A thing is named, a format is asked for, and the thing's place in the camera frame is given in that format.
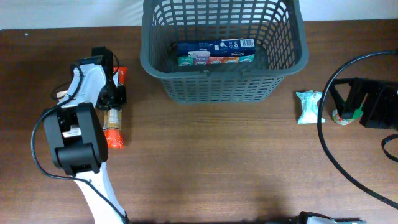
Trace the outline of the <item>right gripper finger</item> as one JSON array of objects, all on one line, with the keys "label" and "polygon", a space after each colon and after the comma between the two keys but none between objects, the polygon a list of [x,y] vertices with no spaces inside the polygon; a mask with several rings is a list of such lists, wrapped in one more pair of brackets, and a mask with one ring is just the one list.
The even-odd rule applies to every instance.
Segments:
[{"label": "right gripper finger", "polygon": [[[347,98],[344,100],[336,89],[337,85],[348,84],[350,91]],[[335,102],[336,109],[339,115],[354,115],[356,106],[356,95],[357,95],[357,78],[339,78],[332,81],[329,92]]]},{"label": "right gripper finger", "polygon": [[372,82],[347,81],[344,84],[348,84],[351,88],[341,107],[341,117],[343,119],[351,119],[354,112],[360,108],[366,94],[370,92]]}]

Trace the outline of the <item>beige crinkled pouch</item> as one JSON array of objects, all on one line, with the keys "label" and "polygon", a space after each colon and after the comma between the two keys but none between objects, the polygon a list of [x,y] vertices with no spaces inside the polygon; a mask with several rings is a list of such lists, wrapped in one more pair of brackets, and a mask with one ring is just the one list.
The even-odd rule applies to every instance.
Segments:
[{"label": "beige crinkled pouch", "polygon": [[62,99],[62,98],[67,94],[67,92],[68,92],[67,90],[58,92],[58,93],[56,94],[57,99],[58,99],[58,100]]}]

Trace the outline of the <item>orange spaghetti packet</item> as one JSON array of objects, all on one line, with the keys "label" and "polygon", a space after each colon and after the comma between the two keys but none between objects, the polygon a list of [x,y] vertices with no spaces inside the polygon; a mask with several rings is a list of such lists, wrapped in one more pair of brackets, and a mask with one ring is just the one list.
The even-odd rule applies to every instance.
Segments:
[{"label": "orange spaghetti packet", "polygon": [[[127,67],[119,67],[113,76],[114,84],[117,87],[124,87]],[[103,131],[109,149],[124,149],[122,135],[122,109],[112,108],[104,112]]]}]

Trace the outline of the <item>grey plastic basket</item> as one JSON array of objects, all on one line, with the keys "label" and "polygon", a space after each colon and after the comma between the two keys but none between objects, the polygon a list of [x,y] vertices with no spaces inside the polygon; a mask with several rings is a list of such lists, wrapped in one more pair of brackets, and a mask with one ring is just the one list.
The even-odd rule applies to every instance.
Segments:
[{"label": "grey plastic basket", "polygon": [[258,102],[308,62],[299,0],[145,1],[141,40],[178,103]]}]

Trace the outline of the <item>blue tissue multipack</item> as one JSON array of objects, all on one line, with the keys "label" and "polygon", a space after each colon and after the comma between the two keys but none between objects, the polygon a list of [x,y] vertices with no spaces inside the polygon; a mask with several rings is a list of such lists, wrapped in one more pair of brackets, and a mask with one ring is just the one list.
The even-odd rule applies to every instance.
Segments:
[{"label": "blue tissue multipack", "polygon": [[254,39],[219,39],[179,42],[178,66],[217,65],[253,62]]}]

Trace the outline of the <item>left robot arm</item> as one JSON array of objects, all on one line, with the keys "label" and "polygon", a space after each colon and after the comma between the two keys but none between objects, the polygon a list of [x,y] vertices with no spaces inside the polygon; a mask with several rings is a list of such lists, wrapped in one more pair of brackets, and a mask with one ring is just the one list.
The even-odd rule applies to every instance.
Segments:
[{"label": "left robot arm", "polygon": [[52,161],[65,172],[52,178],[78,185],[95,223],[129,223],[109,180],[108,143],[96,114],[125,104],[126,89],[114,80],[118,70],[119,61],[110,49],[93,47],[90,57],[71,64],[66,94],[39,118]]}]

